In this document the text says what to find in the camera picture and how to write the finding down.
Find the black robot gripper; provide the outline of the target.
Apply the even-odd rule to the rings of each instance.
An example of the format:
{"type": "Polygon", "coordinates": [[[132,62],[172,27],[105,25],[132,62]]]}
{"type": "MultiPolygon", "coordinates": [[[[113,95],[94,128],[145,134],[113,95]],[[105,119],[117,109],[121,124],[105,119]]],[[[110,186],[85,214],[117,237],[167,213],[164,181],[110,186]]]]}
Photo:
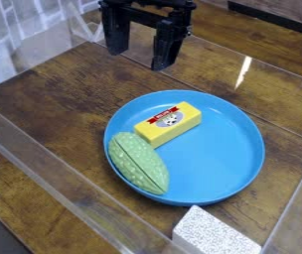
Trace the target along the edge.
{"type": "Polygon", "coordinates": [[[129,22],[156,27],[150,69],[158,71],[175,63],[185,32],[191,28],[193,0],[100,0],[101,24],[108,52],[116,56],[128,50],[129,22]]]}

